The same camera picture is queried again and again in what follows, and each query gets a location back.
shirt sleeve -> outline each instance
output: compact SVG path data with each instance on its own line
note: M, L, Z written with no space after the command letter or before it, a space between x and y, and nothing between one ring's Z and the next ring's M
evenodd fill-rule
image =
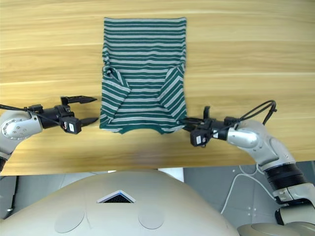
M112 120L115 117L116 111L130 91L128 83L121 77L118 70L109 66L103 68L101 123L105 119Z
M159 101L176 120L186 117L184 96L184 64L171 68L159 94Z

striped shirt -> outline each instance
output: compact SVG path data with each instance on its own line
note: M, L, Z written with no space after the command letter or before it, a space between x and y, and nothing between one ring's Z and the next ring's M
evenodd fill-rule
M186 117L186 19L104 20L100 128L172 133Z

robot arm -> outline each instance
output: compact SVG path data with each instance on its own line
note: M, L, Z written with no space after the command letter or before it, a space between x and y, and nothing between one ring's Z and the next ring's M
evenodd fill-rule
M82 126L95 122L98 118L77 119L68 105L95 100L86 96L61 97L61 105L48 109L41 105L23 109L0 105L0 108L9 110L0 116L0 172L18 144L31 135L55 126L60 126L66 133L78 134Z
M276 111L275 106L272 109L267 118ZM306 180L285 145L268 133L264 126L267 119L260 123L242 116L218 121L209 118L208 112L209 107L206 107L203 119L186 118L183 121L190 132L191 144L205 147L211 138L215 138L246 151L265 172L276 201L287 205L276 212L277 220L282 224L294 221L315 224L315 187Z

silver arm segment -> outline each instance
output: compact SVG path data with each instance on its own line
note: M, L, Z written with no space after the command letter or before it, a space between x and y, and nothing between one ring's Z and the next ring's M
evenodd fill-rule
M7 161L18 144L43 128L36 115L23 111L6 111L0 116L0 158Z
M272 137L266 127L255 120L241 122L236 130L230 128L226 141L246 151L263 171L283 164L295 163L285 145Z

white cable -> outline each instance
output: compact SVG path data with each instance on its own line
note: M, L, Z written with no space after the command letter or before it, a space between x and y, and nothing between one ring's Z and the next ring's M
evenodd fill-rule
M265 173L264 173L263 171L261 171L261 169L260 169L258 163L256 164L256 168L257 168L257 170L258 170L259 173L261 173L262 175L265 175Z
M258 171L257 166L255 166L255 171L254 171L252 174L249 174L249 173L246 173L246 172L243 170L243 168L242 168L241 165L238 166L238 167L240 168L240 170L241 170L241 172L242 172L243 174L248 175L248 176L254 176L254 175L256 175L256 173L257 173L257 171Z
M258 183L258 184L266 191L266 193L269 195L269 197L272 198L272 200L275 201L274 196L272 196L272 194L268 191L268 189L267 189L259 180L255 179L254 177L249 176L249 175L247 175L247 174L243 174L243 173L242 173L242 174L237 174L237 175L234 177L233 181L232 181L230 190L229 190L229 192L228 192L228 194L227 194L227 197L226 197L226 199L225 199L223 208L222 208L222 210L221 210L221 214L223 214L223 212L224 212L224 210L225 210L225 208L226 208L226 206L227 206L227 202L228 202L228 200L229 200L229 198L230 198L230 196L231 196L231 193L232 193L232 190L233 190L235 181L236 181L236 179L237 179L239 176L245 176L245 177L248 177L248 178L251 178L252 180L254 180L256 183Z

